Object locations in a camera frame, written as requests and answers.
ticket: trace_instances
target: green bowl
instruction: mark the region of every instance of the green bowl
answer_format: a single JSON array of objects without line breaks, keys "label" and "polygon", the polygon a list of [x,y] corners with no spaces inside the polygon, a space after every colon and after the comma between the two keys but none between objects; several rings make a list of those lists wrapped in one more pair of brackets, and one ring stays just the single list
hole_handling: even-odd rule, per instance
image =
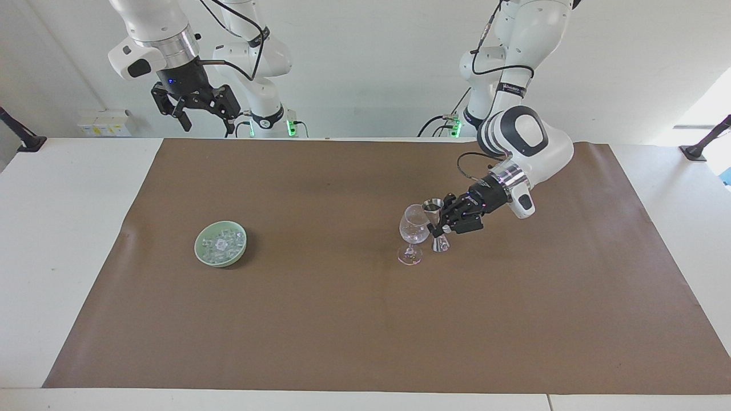
[{"label": "green bowl", "polygon": [[[243,248],[234,256],[232,256],[230,259],[225,260],[223,262],[214,263],[212,261],[206,261],[206,246],[203,244],[203,240],[208,238],[216,238],[218,235],[221,235],[221,232],[224,230],[231,230],[233,233],[242,233],[243,234]],[[240,224],[235,223],[233,221],[219,221],[214,222],[212,225],[209,225],[208,227],[204,228],[203,231],[198,234],[198,237],[195,239],[195,245],[194,245],[194,251],[195,256],[198,258],[198,260],[206,265],[209,265],[211,267],[216,268],[222,268],[222,267],[228,267],[229,265],[232,265],[236,261],[238,261],[239,258],[243,255],[243,252],[246,251],[246,231],[241,227]]]}]

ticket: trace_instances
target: green indicator light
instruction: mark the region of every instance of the green indicator light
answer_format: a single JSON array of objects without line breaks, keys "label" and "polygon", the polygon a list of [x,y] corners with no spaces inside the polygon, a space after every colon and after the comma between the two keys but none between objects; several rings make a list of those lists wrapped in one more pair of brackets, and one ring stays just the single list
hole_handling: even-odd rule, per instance
[{"label": "green indicator light", "polygon": [[290,120],[287,120],[287,128],[289,129],[290,137],[294,137],[297,134],[297,127]]},{"label": "green indicator light", "polygon": [[452,137],[459,137],[459,133],[462,131],[462,121],[455,120],[454,125],[452,126]]}]

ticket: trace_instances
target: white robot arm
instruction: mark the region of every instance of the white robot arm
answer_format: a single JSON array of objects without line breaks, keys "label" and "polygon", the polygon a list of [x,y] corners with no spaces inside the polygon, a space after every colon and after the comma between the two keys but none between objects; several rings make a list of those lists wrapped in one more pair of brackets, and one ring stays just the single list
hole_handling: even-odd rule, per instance
[{"label": "white robot arm", "polygon": [[[221,10],[227,28],[245,41],[218,46],[213,52],[213,58],[246,67],[248,72],[256,70],[257,76],[249,80],[232,67],[217,66],[219,73],[243,87],[250,106],[247,115],[251,117],[252,134],[257,137],[296,135],[294,111],[285,108],[279,99],[276,86],[267,79],[285,75],[292,69],[292,54],[289,48],[271,35],[261,13],[257,10],[255,0],[221,1],[225,4]],[[236,18],[233,12],[251,18],[262,28],[263,36],[253,25]]]},{"label": "white robot arm", "polygon": [[[528,218],[536,211],[530,190],[574,154],[565,132],[521,103],[535,69],[558,47],[580,0],[499,1],[477,50],[461,59],[461,72],[472,87],[463,121],[474,127],[480,148],[501,162],[467,193],[444,199],[440,227],[432,227],[435,238],[449,230],[479,230],[482,215],[504,204],[518,218]],[[483,48],[493,21],[501,46]]]},{"label": "white robot arm", "polygon": [[[160,81],[152,89],[155,103],[161,114],[178,119],[185,131],[192,125],[184,109],[191,108],[218,116],[224,121],[227,134],[231,134],[235,130],[234,120],[242,113],[240,105],[228,85],[213,88],[204,69],[206,65],[224,67],[221,73],[244,87],[251,105],[249,113],[256,124],[269,120],[269,129],[274,129],[276,117],[284,108],[276,87],[257,76],[289,72],[289,50],[261,24],[253,0],[214,2],[224,11],[228,31],[246,42],[218,46],[216,60],[201,60],[197,43],[200,35],[193,33],[178,0],[110,0],[124,20],[129,37],[109,52],[109,60],[127,80],[156,72]],[[263,56],[259,56],[260,50],[264,50]]]}]

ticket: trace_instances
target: wine glass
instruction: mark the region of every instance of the wine glass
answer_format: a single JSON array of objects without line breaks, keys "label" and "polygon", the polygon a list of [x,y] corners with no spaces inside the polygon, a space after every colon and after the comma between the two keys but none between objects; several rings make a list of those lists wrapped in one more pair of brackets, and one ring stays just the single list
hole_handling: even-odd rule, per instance
[{"label": "wine glass", "polygon": [[429,219],[420,204],[411,204],[406,208],[398,231],[408,246],[404,245],[398,249],[398,260],[406,265],[416,265],[424,255],[421,249],[415,244],[424,242],[429,237],[427,225]]}]

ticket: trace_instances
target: table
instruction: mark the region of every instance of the table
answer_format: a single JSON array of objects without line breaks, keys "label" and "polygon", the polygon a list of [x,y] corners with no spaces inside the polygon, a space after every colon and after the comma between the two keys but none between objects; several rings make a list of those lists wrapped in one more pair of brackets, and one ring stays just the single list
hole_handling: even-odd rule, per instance
[{"label": "table", "polygon": [[[0,408],[728,409],[731,397],[502,396],[180,390],[39,390],[113,245],[161,140],[52,139],[0,174]],[[613,146],[724,346],[731,196],[703,164],[654,161],[652,146]]]}]

